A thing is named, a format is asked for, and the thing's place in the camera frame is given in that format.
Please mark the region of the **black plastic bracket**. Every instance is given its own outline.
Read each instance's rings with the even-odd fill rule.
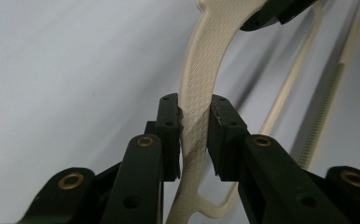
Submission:
[[[269,0],[263,8],[251,16],[241,27],[243,31],[254,31],[279,21],[286,24],[317,0]]]
[[[162,149],[153,134],[134,137],[118,171],[103,224],[162,222]]]
[[[224,97],[213,95],[210,106],[207,147],[215,174],[222,181],[238,181],[247,125]]]
[[[174,181],[180,177],[180,133],[183,130],[182,110],[177,105],[177,93],[159,100],[157,121],[149,121],[145,133],[157,135],[162,141],[163,180]]]
[[[273,138],[246,137],[242,156],[253,171],[243,177],[239,187],[250,223],[351,223]],[[250,178],[262,196],[254,201],[248,201],[245,194]],[[255,201],[264,206],[251,204]]]
[[[326,195],[352,223],[360,223],[360,170],[332,167],[325,180]]]
[[[70,168],[57,173],[18,223],[91,223],[90,211],[98,200],[94,184],[95,174],[89,169]]]

